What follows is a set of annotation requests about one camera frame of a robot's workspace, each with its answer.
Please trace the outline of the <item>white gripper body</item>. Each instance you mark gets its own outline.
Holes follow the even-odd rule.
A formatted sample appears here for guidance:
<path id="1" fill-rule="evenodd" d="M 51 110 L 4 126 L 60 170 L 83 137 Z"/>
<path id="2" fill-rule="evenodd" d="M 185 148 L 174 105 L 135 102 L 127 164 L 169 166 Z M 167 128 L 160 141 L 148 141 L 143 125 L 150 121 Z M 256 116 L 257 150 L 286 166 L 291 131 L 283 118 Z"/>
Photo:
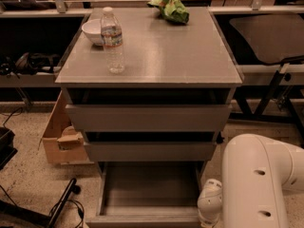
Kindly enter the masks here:
<path id="1" fill-rule="evenodd" d="M 213 228 L 219 221 L 222 207 L 222 184 L 219 180 L 209 179 L 199 194 L 198 217 L 202 228 Z"/>

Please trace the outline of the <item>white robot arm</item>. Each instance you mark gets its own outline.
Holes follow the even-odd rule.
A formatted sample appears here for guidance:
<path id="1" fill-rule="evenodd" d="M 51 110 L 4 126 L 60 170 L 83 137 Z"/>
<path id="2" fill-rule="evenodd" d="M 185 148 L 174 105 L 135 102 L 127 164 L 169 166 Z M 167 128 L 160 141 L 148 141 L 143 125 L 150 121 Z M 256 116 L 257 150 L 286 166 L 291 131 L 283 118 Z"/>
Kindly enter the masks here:
<path id="1" fill-rule="evenodd" d="M 284 191 L 304 191 L 304 149 L 242 134 L 224 149 L 221 180 L 209 179 L 198 198 L 202 228 L 289 228 Z"/>

